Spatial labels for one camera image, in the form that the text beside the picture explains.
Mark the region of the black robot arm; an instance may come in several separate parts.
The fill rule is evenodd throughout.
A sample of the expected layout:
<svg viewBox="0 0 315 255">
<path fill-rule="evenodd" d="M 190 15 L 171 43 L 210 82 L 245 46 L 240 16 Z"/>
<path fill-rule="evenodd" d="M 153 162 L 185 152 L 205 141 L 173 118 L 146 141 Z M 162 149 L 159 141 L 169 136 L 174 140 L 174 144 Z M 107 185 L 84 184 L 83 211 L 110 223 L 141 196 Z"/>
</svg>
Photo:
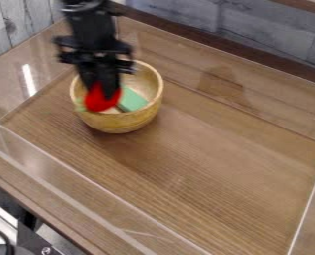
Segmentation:
<svg viewBox="0 0 315 255">
<path fill-rule="evenodd" d="M 121 88 L 121 73 L 134 71 L 133 46 L 117 37 L 121 13 L 110 0 L 62 0 L 71 33 L 55 36 L 58 59 L 74 65 L 90 92 L 98 88 L 109 101 Z"/>
</svg>

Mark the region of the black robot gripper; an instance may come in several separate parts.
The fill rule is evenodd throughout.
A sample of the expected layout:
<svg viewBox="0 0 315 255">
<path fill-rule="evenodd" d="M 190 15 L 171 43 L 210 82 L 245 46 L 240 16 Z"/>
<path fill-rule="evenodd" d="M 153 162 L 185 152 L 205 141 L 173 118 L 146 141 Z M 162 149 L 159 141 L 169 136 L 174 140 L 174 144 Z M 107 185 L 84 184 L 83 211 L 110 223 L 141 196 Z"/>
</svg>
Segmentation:
<svg viewBox="0 0 315 255">
<path fill-rule="evenodd" d="M 106 99 L 115 96 L 119 89 L 119 73 L 131 74 L 135 71 L 133 46 L 114 39 L 109 48 L 88 49 L 83 47 L 72 35 L 55 36 L 52 43 L 58 47 L 58 60 L 62 63 L 78 65 L 82 82 L 90 90 L 96 81 L 95 66 L 83 63 L 106 64 L 101 70 L 101 82 Z"/>
</svg>

